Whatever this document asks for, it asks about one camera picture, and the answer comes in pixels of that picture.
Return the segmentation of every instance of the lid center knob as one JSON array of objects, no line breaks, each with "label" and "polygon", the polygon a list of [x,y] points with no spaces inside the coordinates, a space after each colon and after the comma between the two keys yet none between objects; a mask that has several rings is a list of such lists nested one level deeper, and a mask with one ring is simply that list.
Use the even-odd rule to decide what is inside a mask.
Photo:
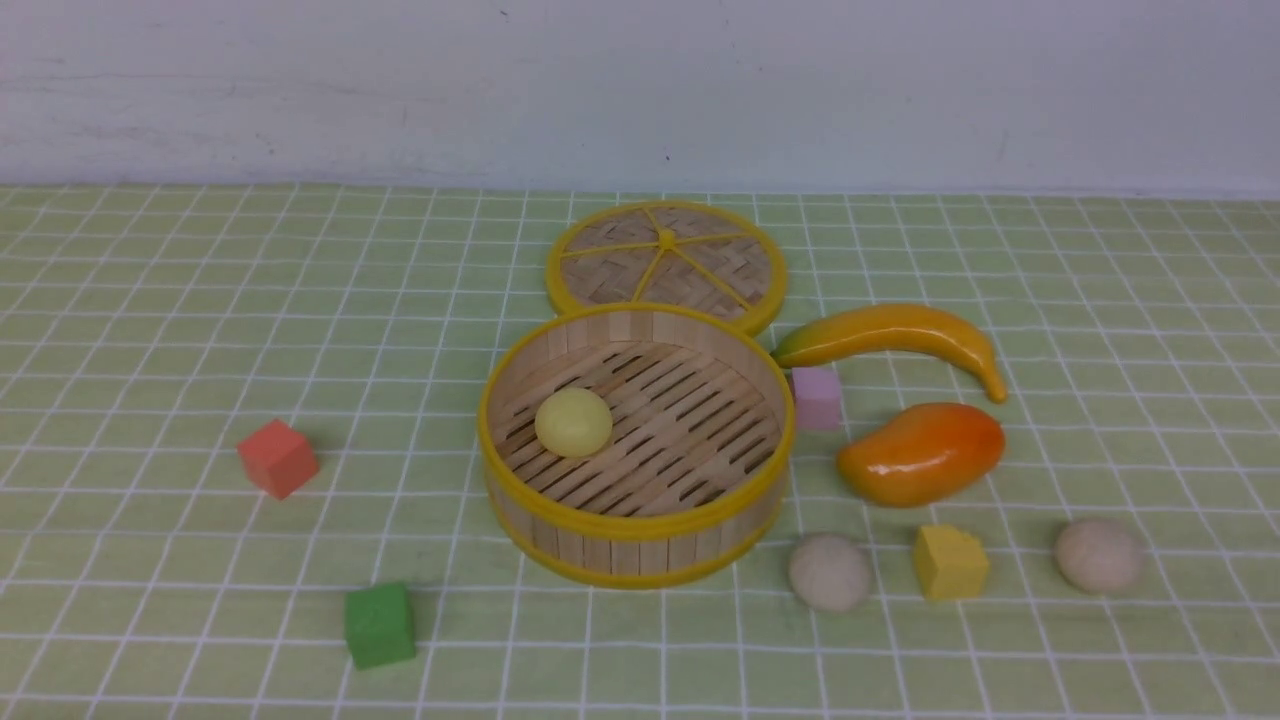
[{"label": "lid center knob", "polygon": [[662,250],[675,250],[676,231],[671,228],[658,228],[658,247]]}]

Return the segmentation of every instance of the grid pattern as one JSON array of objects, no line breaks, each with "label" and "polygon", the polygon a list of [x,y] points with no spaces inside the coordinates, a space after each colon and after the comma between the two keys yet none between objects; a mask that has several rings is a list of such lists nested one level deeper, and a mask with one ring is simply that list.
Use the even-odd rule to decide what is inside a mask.
[{"label": "grid pattern", "polygon": [[[751,553],[591,591],[503,537],[474,409],[552,315],[549,243],[637,199],[0,187],[0,720],[1280,714],[1280,202],[689,197],[783,247],[763,341],[924,301],[989,329],[1011,397],[932,359],[841,361],[846,433],[800,436]],[[920,511],[854,500],[835,450],[933,400],[1005,423],[991,482]],[[323,464],[284,502],[234,455],[273,416]],[[1056,575],[1053,536],[1084,515],[1156,548],[1134,596]],[[982,537],[986,597],[919,597],[932,520]],[[817,530],[874,561],[846,616],[787,592]],[[420,652],[356,674],[343,591],[381,580],[412,584]]]}]

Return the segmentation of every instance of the foam block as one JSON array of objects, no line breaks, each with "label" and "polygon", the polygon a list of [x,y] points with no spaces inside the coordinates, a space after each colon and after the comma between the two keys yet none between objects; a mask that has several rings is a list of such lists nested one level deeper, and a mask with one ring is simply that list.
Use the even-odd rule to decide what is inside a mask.
[{"label": "foam block", "polygon": [[920,528],[911,560],[928,600],[978,597],[991,569],[982,541],[954,525]]},{"label": "foam block", "polygon": [[792,368],[791,395],[796,398],[796,428],[837,430],[841,427],[840,377],[831,368]]},{"label": "foam block", "polygon": [[306,436],[282,420],[262,425],[236,451],[248,479],[275,500],[289,497],[320,471]]},{"label": "foam block", "polygon": [[410,660],[413,609],[403,583],[387,583],[347,594],[343,637],[356,670]]}]

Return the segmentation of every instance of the yellow cube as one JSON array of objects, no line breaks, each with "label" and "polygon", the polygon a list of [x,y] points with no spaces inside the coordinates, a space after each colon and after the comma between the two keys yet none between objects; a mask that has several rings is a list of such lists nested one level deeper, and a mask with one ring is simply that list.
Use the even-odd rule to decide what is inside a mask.
[{"label": "yellow cube", "polygon": [[991,569],[982,542],[952,525],[922,527],[911,559],[928,600],[979,597]]}]

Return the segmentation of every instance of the white wall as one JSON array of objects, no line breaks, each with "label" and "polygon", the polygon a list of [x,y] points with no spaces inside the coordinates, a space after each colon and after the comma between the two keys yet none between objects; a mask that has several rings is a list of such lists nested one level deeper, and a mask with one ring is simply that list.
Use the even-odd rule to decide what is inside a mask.
[{"label": "white wall", "polygon": [[0,0],[0,182],[1280,195],[1277,0]]}]

